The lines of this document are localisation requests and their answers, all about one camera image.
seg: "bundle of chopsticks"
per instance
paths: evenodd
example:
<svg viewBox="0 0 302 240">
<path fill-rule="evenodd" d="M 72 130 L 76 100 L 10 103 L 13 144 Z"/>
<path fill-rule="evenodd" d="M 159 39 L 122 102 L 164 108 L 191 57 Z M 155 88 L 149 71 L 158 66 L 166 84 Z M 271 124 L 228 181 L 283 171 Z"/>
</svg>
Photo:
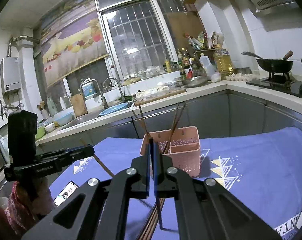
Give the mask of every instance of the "bundle of chopsticks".
<svg viewBox="0 0 302 240">
<path fill-rule="evenodd" d="M 182 112 L 184 110 L 184 107 L 185 107 L 185 103 L 183 103 L 183 107 L 182 107 L 182 110 L 180 111 L 180 114 L 179 116 L 177 115 L 178 114 L 178 109 L 179 109 L 179 103 L 177 104 L 176 106 L 176 110 L 175 110 L 175 115 L 174 115 L 174 119 L 173 119 L 173 122 L 172 122 L 172 126 L 171 126 L 171 134 L 170 134 L 170 137 L 163 149 L 163 151 L 159 150 L 161 154 L 167 154 L 169 149 L 170 149 L 170 143 L 171 143 L 171 139 L 172 139 L 172 136 L 174 134 L 174 131 L 177 127 L 177 124 L 182 116 Z M 138 116 L 135 114 L 135 112 L 132 110 L 134 116 L 136 117 L 136 119 L 139 121 L 141 127 L 143 128 L 144 132 L 145 132 L 145 136 L 147 137 L 148 139 L 148 142 L 152 142 L 152 137 L 150 136 L 150 134 L 148 133 L 147 131 L 147 127 L 146 127 L 146 124 L 144 122 L 144 118 L 143 118 L 143 113 L 142 113 L 142 109 L 141 109 L 141 106 L 139 106 L 139 109 L 140 109 L 140 114 L 141 114 L 141 119 L 138 118 Z M 104 163 L 94 154 L 93 155 L 93 158 L 101 165 L 101 167 L 113 178 L 115 175 L 104 165 Z M 152 207 L 150 213 L 149 213 L 149 216 L 145 222 L 145 224 L 143 225 L 142 229 L 140 230 L 139 232 L 139 235 L 138 237 L 136 238 L 136 240 L 150 240 L 152 238 L 152 235 L 155 231 L 155 228 L 156 228 L 156 225 L 158 224 L 159 222 L 159 226 L 160 226 L 160 229 L 163 229 L 163 225 L 162 225 L 162 218 L 161 218 L 161 211 L 162 211 L 162 208 L 163 208 L 163 205 L 164 205 L 164 198 L 157 198 L 156 197 L 156 201 L 155 201 L 155 204 L 154 206 Z M 148 206 L 151 208 L 151 206 L 149 205 L 149 203 L 147 203 L 146 201 L 142 200 L 142 199 L 139 199 L 139 201 L 145 205 L 145 206 Z"/>
</svg>

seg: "blue tablecloth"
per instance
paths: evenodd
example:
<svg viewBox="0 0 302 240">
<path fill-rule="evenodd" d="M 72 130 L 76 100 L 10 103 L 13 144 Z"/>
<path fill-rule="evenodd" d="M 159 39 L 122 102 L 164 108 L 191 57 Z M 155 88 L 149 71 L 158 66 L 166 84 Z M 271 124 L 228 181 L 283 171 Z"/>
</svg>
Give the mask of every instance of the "blue tablecloth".
<svg viewBox="0 0 302 240">
<path fill-rule="evenodd" d="M 95 154 L 114 173 L 130 167 L 139 156 L 141 139 L 107 138 L 95 145 Z M 201 172 L 198 179 L 215 178 L 248 208 L 290 239 L 302 210 L 302 132 L 297 128 L 233 138 L 201 139 Z M 110 176 L 93 159 L 76 161 L 50 186 L 55 198 L 69 181 L 82 185 L 89 178 Z M 155 202 L 153 184 L 150 197 Z M 135 239 L 150 209 L 130 200 L 125 239 Z M 163 226 L 153 239 L 179 239 L 173 199 L 166 199 Z"/>
</svg>

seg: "smartphone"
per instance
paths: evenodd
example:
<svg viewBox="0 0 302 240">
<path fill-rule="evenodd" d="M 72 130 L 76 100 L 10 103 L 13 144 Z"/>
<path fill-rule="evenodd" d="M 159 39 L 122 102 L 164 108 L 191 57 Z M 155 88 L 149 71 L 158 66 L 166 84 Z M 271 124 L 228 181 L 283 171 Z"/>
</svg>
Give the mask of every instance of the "smartphone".
<svg viewBox="0 0 302 240">
<path fill-rule="evenodd" d="M 73 181 L 70 181 L 65 188 L 60 192 L 60 194 L 54 199 L 54 204 L 59 206 L 66 200 L 79 186 Z"/>
</svg>

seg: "metal faucet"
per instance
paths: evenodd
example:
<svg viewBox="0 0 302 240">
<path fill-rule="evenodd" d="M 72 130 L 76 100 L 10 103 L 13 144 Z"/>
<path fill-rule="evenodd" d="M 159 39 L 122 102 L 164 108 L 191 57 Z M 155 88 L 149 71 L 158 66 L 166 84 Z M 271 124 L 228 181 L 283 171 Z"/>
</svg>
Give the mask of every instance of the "metal faucet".
<svg viewBox="0 0 302 240">
<path fill-rule="evenodd" d="M 119 80 L 117 80 L 117 79 L 114 78 L 114 77 L 108 77 L 106 80 L 104 80 L 103 85 L 105 86 L 105 85 L 106 85 L 106 81 L 109 80 L 109 79 L 115 80 L 115 82 L 118 84 L 118 87 L 119 87 L 119 90 L 120 90 L 120 94 L 121 94 L 121 99 L 122 99 L 122 102 L 124 103 L 124 102 L 125 102 L 125 97 L 124 97 L 124 95 L 123 95 L 123 93 L 122 93 L 121 85 L 120 85 Z"/>
<path fill-rule="evenodd" d="M 99 89 L 99 92 L 100 92 L 100 95 L 101 95 L 102 106 L 104 107 L 104 109 L 107 109 L 107 108 L 109 107 L 109 106 L 108 106 L 108 103 L 107 103 L 107 100 L 106 100 L 106 98 L 103 96 L 102 89 L 101 89 L 101 87 L 100 87 L 100 85 L 99 85 L 99 83 L 97 82 L 96 79 L 91 79 L 91 80 L 89 80 L 89 81 L 86 81 L 86 82 L 82 83 L 82 84 L 80 85 L 80 92 L 83 93 L 82 87 L 83 87 L 84 85 L 86 85 L 86 84 L 92 82 L 92 81 L 95 81 L 95 82 L 96 82 L 96 84 L 97 84 L 97 86 L 98 86 L 98 89 Z"/>
</svg>

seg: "fruit print window shade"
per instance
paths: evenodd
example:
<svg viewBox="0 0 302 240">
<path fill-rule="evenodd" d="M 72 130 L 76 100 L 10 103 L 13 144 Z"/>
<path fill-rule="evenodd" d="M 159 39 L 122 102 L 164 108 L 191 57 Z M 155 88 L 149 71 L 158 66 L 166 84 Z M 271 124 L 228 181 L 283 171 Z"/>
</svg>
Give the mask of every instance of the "fruit print window shade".
<svg viewBox="0 0 302 240">
<path fill-rule="evenodd" d="M 68 0 L 42 19 L 47 87 L 107 56 L 94 0 Z"/>
</svg>

